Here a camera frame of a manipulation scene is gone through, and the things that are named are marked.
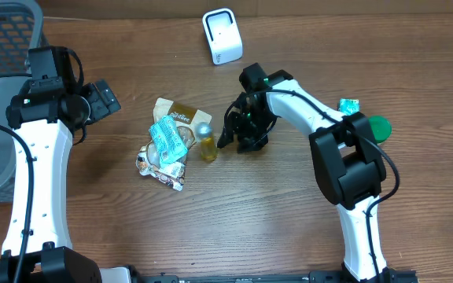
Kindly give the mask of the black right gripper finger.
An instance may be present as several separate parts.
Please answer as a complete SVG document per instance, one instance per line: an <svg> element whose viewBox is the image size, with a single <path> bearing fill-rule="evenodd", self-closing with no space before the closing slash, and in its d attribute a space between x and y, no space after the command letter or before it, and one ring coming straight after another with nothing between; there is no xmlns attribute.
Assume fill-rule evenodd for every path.
<svg viewBox="0 0 453 283"><path fill-rule="evenodd" d="M253 151L259 151L267 143L268 143L267 134L261 134L259 136L239 134L237 153L248 153Z"/></svg>
<svg viewBox="0 0 453 283"><path fill-rule="evenodd" d="M217 147L219 149L224 148L234 141L234 135L238 132L239 121L241 114L238 112L230 112L226 117L222 133L217 142Z"/></svg>

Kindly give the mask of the yellow oil bottle silver cap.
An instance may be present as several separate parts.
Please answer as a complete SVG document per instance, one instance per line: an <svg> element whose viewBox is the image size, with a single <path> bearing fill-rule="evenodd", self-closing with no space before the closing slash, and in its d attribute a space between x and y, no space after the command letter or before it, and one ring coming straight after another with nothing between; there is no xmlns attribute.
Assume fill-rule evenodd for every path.
<svg viewBox="0 0 453 283"><path fill-rule="evenodd" d="M214 161L218 156L218 149L210 124L206 122L199 123L196 126L196 134L200 142L202 159L207 162Z"/></svg>

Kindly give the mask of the brown snack packet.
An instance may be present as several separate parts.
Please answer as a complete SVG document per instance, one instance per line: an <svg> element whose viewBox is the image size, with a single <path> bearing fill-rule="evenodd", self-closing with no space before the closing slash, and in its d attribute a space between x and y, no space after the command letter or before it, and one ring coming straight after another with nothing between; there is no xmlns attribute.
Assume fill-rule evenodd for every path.
<svg viewBox="0 0 453 283"><path fill-rule="evenodd" d="M212 121L212 116L200 109L159 97L153 108L153 121L156 123L163 116L170 116L175 121L179 135L188 149L199 140L197 125L210 124Z"/></svg>

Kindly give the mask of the white red snack wrapper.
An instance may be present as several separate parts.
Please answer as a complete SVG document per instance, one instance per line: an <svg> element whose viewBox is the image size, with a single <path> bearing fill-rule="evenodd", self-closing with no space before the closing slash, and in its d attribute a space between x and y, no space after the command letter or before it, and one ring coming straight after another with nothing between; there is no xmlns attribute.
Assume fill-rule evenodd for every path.
<svg viewBox="0 0 453 283"><path fill-rule="evenodd" d="M182 191L186 170L186 156L170 165L163 166L160 164L157 148L151 141L140 148L135 165L140 175L151 176L173 190Z"/></svg>

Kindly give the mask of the small teal tissue pack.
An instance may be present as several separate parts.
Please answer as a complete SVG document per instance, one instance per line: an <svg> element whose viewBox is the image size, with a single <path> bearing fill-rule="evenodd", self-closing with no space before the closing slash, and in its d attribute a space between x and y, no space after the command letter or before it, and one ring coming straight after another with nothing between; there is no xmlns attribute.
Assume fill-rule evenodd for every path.
<svg viewBox="0 0 453 283"><path fill-rule="evenodd" d="M358 99L341 98L337 109L346 116L350 116L360 111L360 103Z"/></svg>

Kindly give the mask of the green lid white jar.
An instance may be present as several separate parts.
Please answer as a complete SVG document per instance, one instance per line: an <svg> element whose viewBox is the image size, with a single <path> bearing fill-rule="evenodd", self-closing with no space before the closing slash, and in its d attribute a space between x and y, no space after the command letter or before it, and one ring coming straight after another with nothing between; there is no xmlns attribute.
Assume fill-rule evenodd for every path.
<svg viewBox="0 0 453 283"><path fill-rule="evenodd" d="M391 136L392 125L384 116L371 116L369 122L378 144L385 142Z"/></svg>

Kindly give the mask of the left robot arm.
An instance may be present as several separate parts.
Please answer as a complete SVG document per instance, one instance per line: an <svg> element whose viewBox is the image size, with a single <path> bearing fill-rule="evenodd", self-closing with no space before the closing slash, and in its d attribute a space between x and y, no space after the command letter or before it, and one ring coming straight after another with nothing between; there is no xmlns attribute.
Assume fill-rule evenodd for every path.
<svg viewBox="0 0 453 283"><path fill-rule="evenodd" d="M13 209L0 282L129 282L127 267L100 268L72 248L66 175L74 133L120 110L106 81L75 75L66 47L29 50L31 79L6 109L16 153Z"/></svg>

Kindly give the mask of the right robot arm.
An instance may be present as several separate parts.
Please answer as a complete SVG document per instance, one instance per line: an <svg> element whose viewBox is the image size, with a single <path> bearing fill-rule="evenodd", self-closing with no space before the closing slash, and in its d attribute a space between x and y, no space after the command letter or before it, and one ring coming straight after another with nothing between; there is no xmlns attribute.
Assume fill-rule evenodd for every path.
<svg viewBox="0 0 453 283"><path fill-rule="evenodd" d="M291 123L308 138L315 180L339 212L344 269L354 282L382 282L377 212L386 169L369 120L324 105L284 70L268 75L255 63L239 82L244 90L226 110L218 148L237 142L239 153L258 151L277 119Z"/></svg>

